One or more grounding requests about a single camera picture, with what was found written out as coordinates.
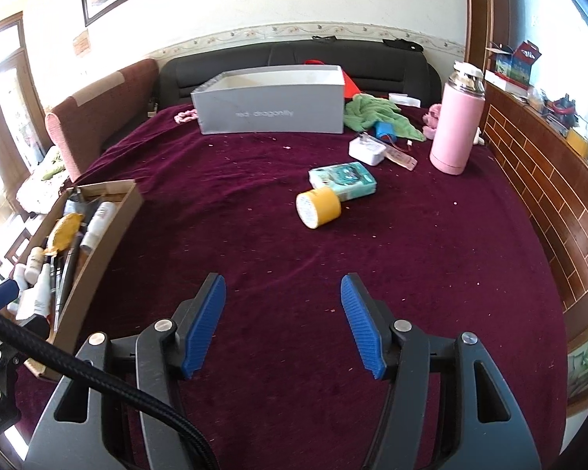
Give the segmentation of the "white spray bottle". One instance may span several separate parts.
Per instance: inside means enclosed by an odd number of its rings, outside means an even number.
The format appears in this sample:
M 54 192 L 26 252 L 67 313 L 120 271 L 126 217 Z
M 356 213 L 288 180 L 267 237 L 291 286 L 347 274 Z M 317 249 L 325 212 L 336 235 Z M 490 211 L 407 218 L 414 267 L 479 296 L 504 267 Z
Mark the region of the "white spray bottle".
M 37 283 L 20 296 L 16 320 L 25 320 L 33 315 L 49 318 L 51 311 L 51 265 L 44 263 Z

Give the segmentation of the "white bottle red label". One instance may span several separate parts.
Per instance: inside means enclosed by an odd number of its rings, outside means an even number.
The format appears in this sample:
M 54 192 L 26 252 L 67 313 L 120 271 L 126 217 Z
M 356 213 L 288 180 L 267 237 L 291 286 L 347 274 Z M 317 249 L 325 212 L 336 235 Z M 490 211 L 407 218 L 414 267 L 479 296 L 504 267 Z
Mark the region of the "white bottle red label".
M 40 246 L 33 247 L 28 254 L 24 269 L 24 278 L 31 286 L 34 286 L 37 283 L 44 261 L 44 249 Z

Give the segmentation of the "yellow padded envelope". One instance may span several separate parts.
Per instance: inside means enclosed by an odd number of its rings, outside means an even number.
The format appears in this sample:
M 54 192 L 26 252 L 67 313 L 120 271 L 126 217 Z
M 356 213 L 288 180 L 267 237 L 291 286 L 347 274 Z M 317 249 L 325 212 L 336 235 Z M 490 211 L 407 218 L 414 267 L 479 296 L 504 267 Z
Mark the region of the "yellow padded envelope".
M 84 218 L 85 216 L 78 212 L 60 217 L 47 237 L 45 256 L 56 256 L 57 253 L 69 248 Z

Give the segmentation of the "black marker purple cap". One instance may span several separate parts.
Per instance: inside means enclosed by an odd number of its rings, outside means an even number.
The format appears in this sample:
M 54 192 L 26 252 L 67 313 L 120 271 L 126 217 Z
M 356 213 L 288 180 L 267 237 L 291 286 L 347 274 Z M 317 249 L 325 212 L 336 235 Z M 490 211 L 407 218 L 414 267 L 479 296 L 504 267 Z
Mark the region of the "black marker purple cap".
M 70 295 L 72 283 L 74 279 L 76 264 L 78 262 L 80 243 L 82 242 L 83 233 L 78 231 L 71 244 L 70 250 L 64 261 L 64 270 L 62 271 L 60 289 L 57 294 L 57 302 L 55 309 L 55 322 L 59 323 L 62 309 L 64 308 L 67 298 Z

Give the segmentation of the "white bottle small label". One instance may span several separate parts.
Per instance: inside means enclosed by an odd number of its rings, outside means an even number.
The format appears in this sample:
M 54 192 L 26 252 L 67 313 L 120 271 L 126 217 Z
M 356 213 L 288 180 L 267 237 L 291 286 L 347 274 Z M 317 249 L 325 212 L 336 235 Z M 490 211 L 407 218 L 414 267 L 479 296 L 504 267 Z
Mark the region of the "white bottle small label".
M 100 244 L 100 240 L 103 238 L 108 226 L 111 223 L 112 217 L 115 216 L 118 207 L 114 202 L 102 202 L 94 212 L 91 221 L 87 226 L 85 235 L 80 243 L 80 249 L 89 255 L 92 253 L 97 245 Z

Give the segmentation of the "white lotion bottle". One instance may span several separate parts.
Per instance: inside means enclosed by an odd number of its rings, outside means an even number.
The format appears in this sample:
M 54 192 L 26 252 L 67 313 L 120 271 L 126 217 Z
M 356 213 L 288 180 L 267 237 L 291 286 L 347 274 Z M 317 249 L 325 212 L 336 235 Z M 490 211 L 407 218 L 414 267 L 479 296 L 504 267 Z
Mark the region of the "white lotion bottle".
M 15 315 L 16 313 L 18 313 L 22 294 L 29 288 L 29 284 L 25 279 L 25 271 L 26 265 L 23 263 L 18 263 L 17 265 L 15 265 L 15 269 L 12 273 L 12 279 L 15 281 L 16 285 L 19 288 L 19 294 L 18 297 L 14 301 L 11 301 L 10 304 L 8 304 L 7 306 L 7 311 L 11 315 Z

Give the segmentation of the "cardboard tray box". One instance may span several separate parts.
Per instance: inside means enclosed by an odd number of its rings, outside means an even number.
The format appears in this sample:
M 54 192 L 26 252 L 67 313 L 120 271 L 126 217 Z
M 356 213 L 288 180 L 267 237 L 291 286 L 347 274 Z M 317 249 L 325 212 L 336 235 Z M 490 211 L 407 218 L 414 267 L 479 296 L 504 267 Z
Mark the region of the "cardboard tray box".
M 57 330 L 51 329 L 47 341 L 59 349 L 74 354 L 78 335 L 90 308 L 91 301 L 103 278 L 106 268 L 118 248 L 125 232 L 143 204 L 143 197 L 133 179 L 106 181 L 99 184 L 85 184 L 78 187 L 85 199 L 98 199 L 113 202 L 116 212 L 110 219 L 97 247 L 89 253 L 78 255 L 75 275 L 70 295 L 60 312 Z M 20 262 L 25 263 L 30 250 L 39 246 L 54 228 L 59 217 L 64 215 L 64 205 L 74 189 L 64 191 L 45 215 L 37 231 L 29 239 Z M 33 359 L 25 363 L 30 374 L 40 380 L 57 382 L 60 374 Z

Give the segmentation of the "maroon headboard cushion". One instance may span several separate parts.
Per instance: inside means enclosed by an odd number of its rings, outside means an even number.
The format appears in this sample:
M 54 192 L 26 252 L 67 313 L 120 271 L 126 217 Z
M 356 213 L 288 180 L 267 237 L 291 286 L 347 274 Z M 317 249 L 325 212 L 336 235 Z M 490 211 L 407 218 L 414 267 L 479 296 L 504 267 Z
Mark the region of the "maroon headboard cushion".
M 145 121 L 158 74 L 157 63 L 145 58 L 78 90 L 46 113 L 46 131 L 71 179 L 85 173 L 111 137 Z

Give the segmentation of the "teal tissue pack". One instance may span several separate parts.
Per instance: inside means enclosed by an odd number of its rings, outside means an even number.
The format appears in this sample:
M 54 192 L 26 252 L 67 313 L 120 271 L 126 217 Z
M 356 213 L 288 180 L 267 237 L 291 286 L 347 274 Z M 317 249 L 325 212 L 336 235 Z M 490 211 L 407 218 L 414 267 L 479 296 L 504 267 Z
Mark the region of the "teal tissue pack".
M 329 187 L 341 202 L 374 194 L 377 188 L 376 179 L 358 161 L 320 166 L 311 169 L 308 175 L 313 188 Z

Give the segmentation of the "pink label strip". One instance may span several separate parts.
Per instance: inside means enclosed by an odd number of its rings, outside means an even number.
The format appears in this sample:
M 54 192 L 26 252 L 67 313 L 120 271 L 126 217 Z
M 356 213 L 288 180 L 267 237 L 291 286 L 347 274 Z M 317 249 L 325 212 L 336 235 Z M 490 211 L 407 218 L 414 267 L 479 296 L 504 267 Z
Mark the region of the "pink label strip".
M 408 171 L 413 171 L 417 165 L 417 160 L 414 157 L 400 150 L 396 150 L 396 148 L 387 148 L 385 150 L 385 158 Z

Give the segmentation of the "pink thermos flask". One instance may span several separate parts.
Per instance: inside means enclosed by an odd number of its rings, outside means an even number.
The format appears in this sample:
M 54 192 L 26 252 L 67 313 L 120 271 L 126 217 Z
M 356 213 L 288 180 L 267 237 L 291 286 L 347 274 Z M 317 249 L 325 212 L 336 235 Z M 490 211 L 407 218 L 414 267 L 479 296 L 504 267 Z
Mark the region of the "pink thermos flask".
M 485 104 L 483 72 L 473 64 L 456 61 L 445 84 L 430 150 L 430 163 L 449 174 L 463 173 L 474 146 Z

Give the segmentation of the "white charger on bed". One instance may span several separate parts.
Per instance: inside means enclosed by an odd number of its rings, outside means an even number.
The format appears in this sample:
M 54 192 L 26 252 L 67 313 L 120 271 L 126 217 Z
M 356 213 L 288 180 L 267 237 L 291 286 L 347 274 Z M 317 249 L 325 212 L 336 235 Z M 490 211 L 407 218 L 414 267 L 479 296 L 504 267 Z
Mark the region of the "white charger on bed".
M 385 160 L 387 147 L 370 136 L 360 135 L 348 145 L 348 154 L 368 166 L 378 166 Z

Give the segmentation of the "blue small object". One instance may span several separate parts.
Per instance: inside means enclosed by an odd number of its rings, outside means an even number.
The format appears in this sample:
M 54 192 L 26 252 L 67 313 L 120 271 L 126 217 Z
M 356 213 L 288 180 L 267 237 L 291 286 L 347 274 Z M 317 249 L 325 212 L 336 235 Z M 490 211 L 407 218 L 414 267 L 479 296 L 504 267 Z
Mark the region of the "blue small object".
M 377 121 L 374 125 L 375 137 L 380 141 L 394 143 L 397 136 L 393 124 L 390 122 Z

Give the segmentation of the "pink cloth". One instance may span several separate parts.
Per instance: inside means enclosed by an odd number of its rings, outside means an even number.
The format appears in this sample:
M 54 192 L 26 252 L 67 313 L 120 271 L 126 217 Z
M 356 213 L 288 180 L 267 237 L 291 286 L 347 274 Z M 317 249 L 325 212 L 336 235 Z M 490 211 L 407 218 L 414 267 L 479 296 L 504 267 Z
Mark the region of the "pink cloth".
M 423 115 L 423 134 L 429 140 L 433 140 L 434 136 L 436 135 L 436 129 L 439 125 L 441 109 L 441 104 L 433 104 L 428 109 L 427 114 Z

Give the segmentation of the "green cloth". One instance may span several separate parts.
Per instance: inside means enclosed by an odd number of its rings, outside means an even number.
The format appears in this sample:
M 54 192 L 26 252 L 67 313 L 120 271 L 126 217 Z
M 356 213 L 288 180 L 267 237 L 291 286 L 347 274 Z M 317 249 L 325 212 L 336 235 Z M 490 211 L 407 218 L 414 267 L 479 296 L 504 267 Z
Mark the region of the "green cloth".
M 373 128 L 376 123 L 388 123 L 396 138 L 423 142 L 424 134 L 405 117 L 399 107 L 388 99 L 355 94 L 344 106 L 344 124 L 361 133 Z

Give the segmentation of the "red bag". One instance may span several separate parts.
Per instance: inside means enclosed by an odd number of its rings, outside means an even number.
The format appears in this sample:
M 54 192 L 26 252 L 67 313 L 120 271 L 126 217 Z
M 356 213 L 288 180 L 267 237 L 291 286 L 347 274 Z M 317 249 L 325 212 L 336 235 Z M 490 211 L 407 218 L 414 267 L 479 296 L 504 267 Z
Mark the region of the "red bag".
M 304 61 L 303 63 L 305 65 L 325 66 L 323 61 L 316 60 L 315 58 L 310 58 L 310 60 Z M 345 70 L 342 70 L 342 74 L 344 79 L 344 99 L 351 100 L 356 94 L 360 94 L 361 90 Z

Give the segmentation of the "grey shoe box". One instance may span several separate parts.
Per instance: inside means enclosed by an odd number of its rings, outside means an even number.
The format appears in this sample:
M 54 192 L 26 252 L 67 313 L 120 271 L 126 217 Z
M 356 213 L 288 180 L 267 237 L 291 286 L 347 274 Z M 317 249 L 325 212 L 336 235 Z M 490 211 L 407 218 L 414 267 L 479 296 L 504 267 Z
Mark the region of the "grey shoe box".
M 225 71 L 191 94 L 210 134 L 343 132 L 342 68 L 285 65 Z

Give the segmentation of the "books on sill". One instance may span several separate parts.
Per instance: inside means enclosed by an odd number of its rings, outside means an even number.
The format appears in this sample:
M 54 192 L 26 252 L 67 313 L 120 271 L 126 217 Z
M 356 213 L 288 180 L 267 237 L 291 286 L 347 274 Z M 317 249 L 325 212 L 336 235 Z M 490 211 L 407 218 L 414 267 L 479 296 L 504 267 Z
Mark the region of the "books on sill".
M 485 50 L 494 57 L 494 74 L 519 88 L 530 87 L 531 70 L 541 57 L 539 47 L 524 40 L 515 49 L 503 43 L 491 43 Z

